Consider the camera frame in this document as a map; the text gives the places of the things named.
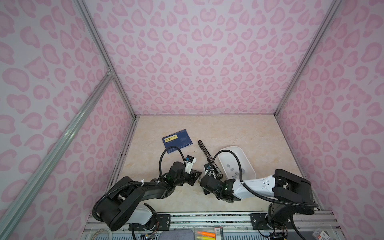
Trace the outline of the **black long stapler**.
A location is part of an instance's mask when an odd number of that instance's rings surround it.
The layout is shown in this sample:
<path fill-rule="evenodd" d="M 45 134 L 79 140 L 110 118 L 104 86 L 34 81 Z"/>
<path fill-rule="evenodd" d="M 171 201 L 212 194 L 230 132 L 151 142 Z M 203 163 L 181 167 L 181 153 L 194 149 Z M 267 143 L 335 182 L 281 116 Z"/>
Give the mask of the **black long stapler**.
<path fill-rule="evenodd" d="M 203 151 L 203 153 L 206 155 L 208 163 L 211 164 L 213 161 L 213 157 L 211 156 L 211 154 L 209 153 L 209 151 L 207 150 L 207 148 L 205 147 L 205 145 L 203 144 L 203 142 L 201 140 L 198 140 L 198 145 L 199 145 L 200 149 Z M 218 180 L 223 178 L 223 173 L 221 172 L 221 170 L 219 169 L 219 167 L 217 166 L 216 163 L 213 163 L 212 170 L 213 170 L 214 176 Z"/>

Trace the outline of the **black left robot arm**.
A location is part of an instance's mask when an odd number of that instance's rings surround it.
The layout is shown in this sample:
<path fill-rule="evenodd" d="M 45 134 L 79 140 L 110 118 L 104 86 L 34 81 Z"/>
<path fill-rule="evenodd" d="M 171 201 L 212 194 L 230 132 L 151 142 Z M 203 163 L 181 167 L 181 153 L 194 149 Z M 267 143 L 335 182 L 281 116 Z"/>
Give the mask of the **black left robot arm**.
<path fill-rule="evenodd" d="M 163 157 L 167 150 L 177 150 L 181 162 L 174 162 L 167 173 L 162 173 Z M 149 182 L 134 181 L 129 177 L 120 179 L 94 204 L 92 216 L 95 220 L 105 223 L 114 232 L 129 224 L 132 230 L 137 226 L 144 230 L 152 230 L 159 226 L 158 213 L 143 201 L 165 199 L 174 193 L 177 187 L 184 184 L 193 186 L 202 172 L 194 170 L 196 158 L 184 156 L 176 146 L 167 148 L 159 160 L 159 177 Z"/>

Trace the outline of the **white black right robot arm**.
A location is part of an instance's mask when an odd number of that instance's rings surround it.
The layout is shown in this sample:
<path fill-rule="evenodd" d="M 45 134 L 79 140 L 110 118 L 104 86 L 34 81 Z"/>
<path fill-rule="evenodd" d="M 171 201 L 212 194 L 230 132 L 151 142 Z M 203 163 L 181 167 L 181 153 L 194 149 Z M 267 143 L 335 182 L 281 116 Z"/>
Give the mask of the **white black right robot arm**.
<path fill-rule="evenodd" d="M 290 223 L 297 235 L 304 239 L 294 223 L 296 213 L 313 215 L 318 205 L 315 203 L 311 182 L 282 169 L 276 169 L 273 175 L 261 179 L 244 180 L 243 173 L 222 181 L 223 174 L 217 167 L 216 156 L 211 156 L 205 146 L 201 147 L 207 157 L 205 176 L 200 185 L 204 193 L 213 194 L 220 201 L 233 203 L 246 198 L 257 197 L 269 202 L 268 212 L 263 220 L 254 224 L 272 230 L 263 238 L 268 240 L 285 240 L 288 237 Z"/>

